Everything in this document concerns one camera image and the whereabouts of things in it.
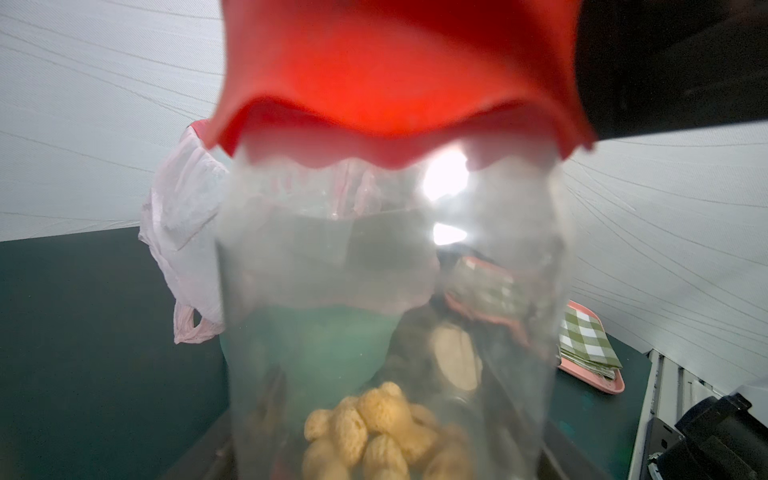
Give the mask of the mint green trash bin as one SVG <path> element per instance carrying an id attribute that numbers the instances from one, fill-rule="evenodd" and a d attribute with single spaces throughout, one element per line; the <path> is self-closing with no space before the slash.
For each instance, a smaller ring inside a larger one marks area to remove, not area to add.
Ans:
<path id="1" fill-rule="evenodd" d="M 230 389 L 229 346 L 227 335 L 225 333 L 222 333 L 218 336 L 218 343 L 223 359 L 223 378 L 227 385 L 227 389 Z"/>

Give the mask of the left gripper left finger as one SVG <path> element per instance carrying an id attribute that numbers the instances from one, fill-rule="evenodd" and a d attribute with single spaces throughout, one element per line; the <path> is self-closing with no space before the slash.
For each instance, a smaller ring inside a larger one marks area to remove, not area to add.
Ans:
<path id="1" fill-rule="evenodd" d="M 159 479 L 203 479 L 231 439 L 231 412 L 226 410 Z"/>

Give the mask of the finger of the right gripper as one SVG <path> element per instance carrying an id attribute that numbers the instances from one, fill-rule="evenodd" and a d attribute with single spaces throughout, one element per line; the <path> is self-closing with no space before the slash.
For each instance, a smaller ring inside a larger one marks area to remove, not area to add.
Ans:
<path id="1" fill-rule="evenodd" d="M 582 105 L 601 140 L 767 117 L 764 1 L 585 1 Z"/>

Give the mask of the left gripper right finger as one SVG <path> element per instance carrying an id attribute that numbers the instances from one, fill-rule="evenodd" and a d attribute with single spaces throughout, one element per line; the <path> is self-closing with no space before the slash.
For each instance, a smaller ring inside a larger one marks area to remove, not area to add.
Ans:
<path id="1" fill-rule="evenodd" d="M 556 425 L 545 423 L 539 459 L 540 480 L 609 480 Z"/>

